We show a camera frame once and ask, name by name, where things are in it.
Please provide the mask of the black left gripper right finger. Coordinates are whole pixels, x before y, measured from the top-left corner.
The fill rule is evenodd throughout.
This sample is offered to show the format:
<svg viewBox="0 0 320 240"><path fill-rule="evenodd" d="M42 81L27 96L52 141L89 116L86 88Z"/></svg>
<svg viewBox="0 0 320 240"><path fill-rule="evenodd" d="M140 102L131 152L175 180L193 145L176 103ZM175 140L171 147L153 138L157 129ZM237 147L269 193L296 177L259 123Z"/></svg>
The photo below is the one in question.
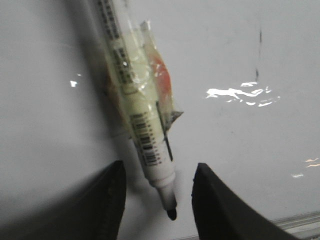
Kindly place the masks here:
<svg viewBox="0 0 320 240"><path fill-rule="evenodd" d="M201 240L294 240L239 198L206 163L193 179L192 211Z"/></svg>

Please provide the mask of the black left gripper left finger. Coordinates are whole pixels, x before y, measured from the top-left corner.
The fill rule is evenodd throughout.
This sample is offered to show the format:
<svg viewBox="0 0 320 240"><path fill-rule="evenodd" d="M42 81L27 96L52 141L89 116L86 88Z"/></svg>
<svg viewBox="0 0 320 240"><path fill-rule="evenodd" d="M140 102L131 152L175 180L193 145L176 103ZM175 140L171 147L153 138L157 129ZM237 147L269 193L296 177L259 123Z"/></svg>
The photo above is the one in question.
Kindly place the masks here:
<svg viewBox="0 0 320 240"><path fill-rule="evenodd" d="M126 170L114 161L67 198L1 227L2 240L115 240L126 202Z"/></svg>

